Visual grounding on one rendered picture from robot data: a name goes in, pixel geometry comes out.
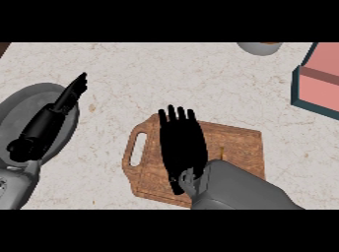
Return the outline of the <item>brown wooden cutting board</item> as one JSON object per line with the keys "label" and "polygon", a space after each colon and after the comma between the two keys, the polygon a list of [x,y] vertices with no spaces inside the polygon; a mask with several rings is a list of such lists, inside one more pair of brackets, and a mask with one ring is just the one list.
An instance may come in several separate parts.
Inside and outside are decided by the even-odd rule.
{"label": "brown wooden cutting board", "polygon": [[[209,149],[209,159],[222,159],[253,175],[265,178],[262,133],[256,130],[200,122]],[[132,151],[139,133],[147,134],[142,157],[138,165],[131,164]],[[136,197],[190,208],[193,200],[187,194],[175,195],[160,150],[159,115],[135,126],[128,140],[123,170]]]}

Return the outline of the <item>pink and teal box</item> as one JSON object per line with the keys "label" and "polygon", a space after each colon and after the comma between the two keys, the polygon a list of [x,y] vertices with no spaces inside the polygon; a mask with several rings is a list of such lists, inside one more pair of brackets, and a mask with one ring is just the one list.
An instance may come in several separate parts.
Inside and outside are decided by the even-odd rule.
{"label": "pink and teal box", "polygon": [[339,120],[339,42],[316,42],[293,70],[292,105]]}

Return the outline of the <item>grey round plate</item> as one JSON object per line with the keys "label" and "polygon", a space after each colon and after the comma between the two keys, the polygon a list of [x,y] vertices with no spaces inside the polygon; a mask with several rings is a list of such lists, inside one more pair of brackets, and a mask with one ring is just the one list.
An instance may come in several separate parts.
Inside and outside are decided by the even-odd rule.
{"label": "grey round plate", "polygon": [[[11,160],[8,146],[15,141],[40,109],[57,101],[65,87],[54,83],[34,84],[17,91],[0,103],[0,168],[25,167],[27,162]],[[59,154],[77,129],[79,103],[68,112],[55,142],[43,156],[43,164]]]}

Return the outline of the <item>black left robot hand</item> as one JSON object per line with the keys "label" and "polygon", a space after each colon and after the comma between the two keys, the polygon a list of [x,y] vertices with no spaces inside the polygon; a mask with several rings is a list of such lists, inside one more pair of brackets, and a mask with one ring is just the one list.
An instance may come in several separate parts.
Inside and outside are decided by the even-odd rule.
{"label": "black left robot hand", "polygon": [[11,160],[25,162],[43,158],[58,137],[65,117],[88,90],[88,74],[71,82],[55,103],[49,103],[30,121],[20,138],[9,144]]}

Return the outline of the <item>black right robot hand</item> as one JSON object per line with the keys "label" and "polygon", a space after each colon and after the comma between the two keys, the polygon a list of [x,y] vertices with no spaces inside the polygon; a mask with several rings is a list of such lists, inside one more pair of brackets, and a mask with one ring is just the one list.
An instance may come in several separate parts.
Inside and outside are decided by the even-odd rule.
{"label": "black right robot hand", "polygon": [[159,110],[163,163],[173,193],[194,197],[209,162],[205,132],[193,109],[173,105],[168,109]]}

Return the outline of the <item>grey round bowl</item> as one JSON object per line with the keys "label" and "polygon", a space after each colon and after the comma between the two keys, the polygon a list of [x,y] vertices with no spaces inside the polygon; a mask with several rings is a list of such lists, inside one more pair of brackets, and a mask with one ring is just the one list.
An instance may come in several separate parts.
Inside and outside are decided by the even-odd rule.
{"label": "grey round bowl", "polygon": [[239,42],[242,49],[253,55],[268,56],[273,55],[282,48],[280,42]]}

